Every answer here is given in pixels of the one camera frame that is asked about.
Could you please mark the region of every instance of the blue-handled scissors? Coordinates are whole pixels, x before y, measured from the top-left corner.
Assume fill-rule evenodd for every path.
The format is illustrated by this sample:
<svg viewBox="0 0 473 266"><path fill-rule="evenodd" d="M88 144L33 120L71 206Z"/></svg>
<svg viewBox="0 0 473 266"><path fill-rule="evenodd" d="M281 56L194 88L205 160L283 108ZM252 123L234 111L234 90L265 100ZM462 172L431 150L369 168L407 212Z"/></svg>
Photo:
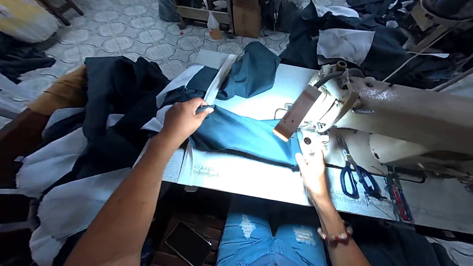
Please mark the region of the blue-handled scissors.
<svg viewBox="0 0 473 266"><path fill-rule="evenodd" d="M345 167L343 167L340 173L340 182L342 184L343 193L352 198L359 198L358 188L356 186L357 182L353 178L353 173L351 171L351 165L353 165L353 168L355 169L355 172L358 175L358 180L363 185L363 188L365 189L366 194L368 196L375 197L376 199L382 199L382 198L387 199L386 197L381 196L378 183L373 178L373 176L368 171L366 171L363 167L355 163L355 160L351 156L350 151L348 150L347 143L345 142L343 137L338 135L337 139L338 139L338 142L342 144L343 155L345 156ZM347 191L347 187L345 185L345 176L347 174L348 174L348 179L350 180L351 187L352 187L351 193ZM368 177L372 186L368 186L368 184L366 183L365 177Z"/></svg>

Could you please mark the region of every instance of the red beaded bracelet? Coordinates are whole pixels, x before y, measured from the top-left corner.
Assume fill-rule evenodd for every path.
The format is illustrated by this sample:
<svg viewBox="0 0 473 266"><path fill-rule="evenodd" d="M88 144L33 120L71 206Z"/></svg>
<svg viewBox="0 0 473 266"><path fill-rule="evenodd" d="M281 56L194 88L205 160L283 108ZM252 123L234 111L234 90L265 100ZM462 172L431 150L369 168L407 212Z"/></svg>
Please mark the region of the red beaded bracelet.
<svg viewBox="0 0 473 266"><path fill-rule="evenodd" d="M322 238L323 240L326 240L328 242L343 242L343 243L346 243L346 242L348 242L347 240L349 238L351 238L351 236L353 234L353 228L349 224L345 223L345 232L343 232L341 234L334 235L334 236L327 236L326 234L324 234L321 227L317 228L317 233L319 234L320 238Z"/></svg>

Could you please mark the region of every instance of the cardboard box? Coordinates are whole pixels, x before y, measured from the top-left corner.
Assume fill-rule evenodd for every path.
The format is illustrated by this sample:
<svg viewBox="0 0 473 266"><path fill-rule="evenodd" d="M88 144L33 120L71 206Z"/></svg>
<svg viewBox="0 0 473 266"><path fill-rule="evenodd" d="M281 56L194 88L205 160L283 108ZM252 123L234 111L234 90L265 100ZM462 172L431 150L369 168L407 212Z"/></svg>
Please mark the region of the cardboard box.
<svg viewBox="0 0 473 266"><path fill-rule="evenodd" d="M258 9L251 10L245 9L237 6L233 6L233 30L235 35L258 38L260 21L261 21L261 12L258 6Z"/></svg>
<svg viewBox="0 0 473 266"><path fill-rule="evenodd" d="M260 9L260 3L258 0L233 0L233 6L249 10Z"/></svg>

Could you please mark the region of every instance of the light blue jeans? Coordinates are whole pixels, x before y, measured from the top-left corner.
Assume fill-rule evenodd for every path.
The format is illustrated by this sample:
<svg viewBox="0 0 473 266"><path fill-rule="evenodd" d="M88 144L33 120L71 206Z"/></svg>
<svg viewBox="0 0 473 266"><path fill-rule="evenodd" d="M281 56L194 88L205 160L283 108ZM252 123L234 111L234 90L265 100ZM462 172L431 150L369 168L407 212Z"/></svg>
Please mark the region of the light blue jeans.
<svg viewBox="0 0 473 266"><path fill-rule="evenodd" d="M279 253L300 266L326 266L324 244L316 227L315 209L278 203L281 225L272 236L270 200L234 195L219 246L217 266L245 266L268 253Z"/></svg>

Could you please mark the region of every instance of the tiled floor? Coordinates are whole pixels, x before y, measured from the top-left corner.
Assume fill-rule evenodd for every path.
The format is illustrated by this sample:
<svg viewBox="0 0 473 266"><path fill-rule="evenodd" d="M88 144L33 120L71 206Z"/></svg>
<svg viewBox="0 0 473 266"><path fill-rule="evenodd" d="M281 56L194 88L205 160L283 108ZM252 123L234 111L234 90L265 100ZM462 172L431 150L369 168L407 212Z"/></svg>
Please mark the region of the tiled floor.
<svg viewBox="0 0 473 266"><path fill-rule="evenodd" d="M39 45L57 60L56 64L22 78L21 86L35 91L35 96L57 77L77 68L86 57L124 55L136 60L143 56L157 62L163 73L173 79L192 64L201 49L241 55L245 45L258 40L280 54L289 42L289 34L272 31L261 32L259 39L227 39L224 35L221 40L213 40L208 29L188 26L181 34L176 23L159 19L157 0L74 2L85 15L67 11L71 26L62 25L57 34Z"/></svg>

